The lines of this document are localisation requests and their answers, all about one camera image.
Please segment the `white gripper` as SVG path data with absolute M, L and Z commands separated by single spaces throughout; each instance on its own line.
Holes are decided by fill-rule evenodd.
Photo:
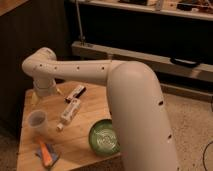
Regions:
M 37 104 L 39 97 L 45 97 L 53 94 L 62 94 L 61 90 L 56 87 L 54 79 L 35 78 L 33 80 L 34 91 L 31 98 L 31 104 Z

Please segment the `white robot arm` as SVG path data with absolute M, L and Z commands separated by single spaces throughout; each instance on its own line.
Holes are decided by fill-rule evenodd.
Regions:
M 35 94 L 57 91 L 57 79 L 106 87 L 109 112 L 120 144 L 125 171 L 180 171 L 175 140 L 160 83 L 138 61 L 59 61 L 43 47 L 22 62 L 33 78 Z

